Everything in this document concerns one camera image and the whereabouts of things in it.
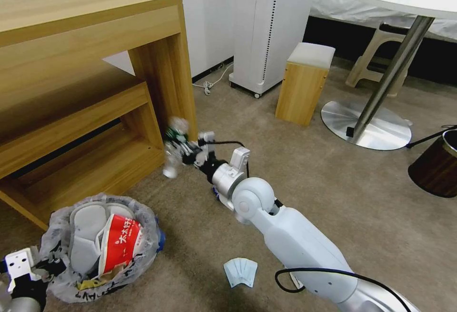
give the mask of beige carpet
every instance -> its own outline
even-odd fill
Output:
[[[424,311],[457,305],[457,199],[432,196],[414,185],[407,167],[430,143],[414,149],[372,151],[334,136],[320,119],[335,99],[366,99],[372,85],[344,85],[351,63],[335,59],[308,128],[275,119],[279,88],[255,100],[223,81],[205,96],[195,89],[201,130],[218,140],[240,140],[252,150],[250,170],[270,182],[276,196],[300,210],[344,253],[351,268],[404,294]],[[209,75],[213,81],[222,70]],[[414,139],[456,123],[457,88],[408,78],[384,106],[413,121]],[[219,146],[229,160],[233,148]],[[50,297],[47,311],[336,311],[274,282],[281,264],[261,234],[239,224],[192,167],[168,180],[160,171],[128,194],[149,205],[166,233],[165,249],[135,284],[95,303],[67,306]],[[40,230],[3,203],[0,255],[37,244]],[[14,231],[6,233],[9,228]],[[222,264],[234,257],[258,262],[254,288],[230,289]]]

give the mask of wooden desk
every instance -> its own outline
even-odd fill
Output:
[[[197,138],[182,0],[0,0],[0,198],[34,223],[159,167],[170,116]]]

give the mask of white bedsheet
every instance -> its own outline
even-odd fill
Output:
[[[415,15],[366,5],[358,0],[313,0],[311,15],[337,19],[377,28],[385,22],[410,27]],[[457,21],[436,19],[429,33],[446,40],[457,41]]]

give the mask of white cushion top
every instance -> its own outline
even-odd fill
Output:
[[[320,44],[298,43],[287,62],[330,69],[335,48]]]

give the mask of plastic bag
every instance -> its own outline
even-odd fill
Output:
[[[91,280],[88,284],[88,281],[83,281],[82,276],[72,270],[68,258],[70,214],[78,206],[90,201],[121,203],[133,211],[135,220],[143,227],[142,248],[124,270],[106,283]],[[64,207],[54,212],[49,221],[49,228],[41,238],[40,257],[60,258],[67,266],[66,271],[50,282],[48,289],[64,302],[95,301],[103,295],[112,293],[134,282],[149,268],[157,253],[162,250],[164,242],[165,235],[159,229],[158,219],[148,206],[130,197],[106,195],[104,193],[85,198],[72,207]]]

